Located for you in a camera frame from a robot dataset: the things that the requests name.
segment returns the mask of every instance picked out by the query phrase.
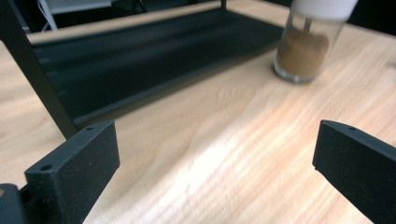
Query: brown powder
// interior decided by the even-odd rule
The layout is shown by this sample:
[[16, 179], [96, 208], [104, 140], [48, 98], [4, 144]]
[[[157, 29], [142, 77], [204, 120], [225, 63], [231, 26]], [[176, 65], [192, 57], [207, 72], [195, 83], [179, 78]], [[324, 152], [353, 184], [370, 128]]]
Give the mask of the brown powder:
[[278, 63], [289, 74], [314, 76], [323, 64], [328, 49], [329, 39], [325, 35], [291, 31], [279, 50]]

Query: wooden tabletop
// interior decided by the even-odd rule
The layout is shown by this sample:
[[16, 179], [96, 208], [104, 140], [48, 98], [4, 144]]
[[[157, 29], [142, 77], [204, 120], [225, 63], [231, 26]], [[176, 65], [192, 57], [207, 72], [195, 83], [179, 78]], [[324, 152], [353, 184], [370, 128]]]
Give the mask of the wooden tabletop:
[[[254, 0], [228, 9], [282, 26], [289, 13]], [[303, 85], [275, 75], [275, 55], [116, 119], [121, 166], [85, 223], [370, 223], [312, 158], [322, 119], [396, 146], [396, 38], [347, 25]], [[3, 45], [0, 83], [0, 183], [21, 188], [64, 138]]]

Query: screw hole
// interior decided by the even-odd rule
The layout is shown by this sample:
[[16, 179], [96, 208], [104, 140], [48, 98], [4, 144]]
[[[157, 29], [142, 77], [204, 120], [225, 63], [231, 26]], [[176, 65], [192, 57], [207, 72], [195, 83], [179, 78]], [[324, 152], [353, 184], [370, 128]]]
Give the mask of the screw hole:
[[47, 171], [47, 170], [49, 170], [50, 168], [52, 168], [52, 165], [51, 165], [51, 164], [47, 164], [47, 165], [42, 166], [42, 167], [40, 168], [40, 171]]

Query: white cap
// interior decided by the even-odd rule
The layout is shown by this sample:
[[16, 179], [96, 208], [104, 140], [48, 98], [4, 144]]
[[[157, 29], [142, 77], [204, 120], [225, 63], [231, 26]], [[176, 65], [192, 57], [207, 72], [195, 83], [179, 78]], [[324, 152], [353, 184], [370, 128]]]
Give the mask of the white cap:
[[347, 21], [358, 0], [294, 0], [291, 10], [314, 19]]

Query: glass jar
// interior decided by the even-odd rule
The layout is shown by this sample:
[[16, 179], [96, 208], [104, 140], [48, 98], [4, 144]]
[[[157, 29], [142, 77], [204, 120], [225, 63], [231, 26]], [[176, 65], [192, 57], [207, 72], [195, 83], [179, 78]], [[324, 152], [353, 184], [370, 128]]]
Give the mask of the glass jar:
[[293, 82], [307, 82], [321, 73], [357, 2], [344, 1], [352, 2], [349, 4], [352, 8], [346, 11], [339, 0], [293, 1], [275, 59], [279, 76]]

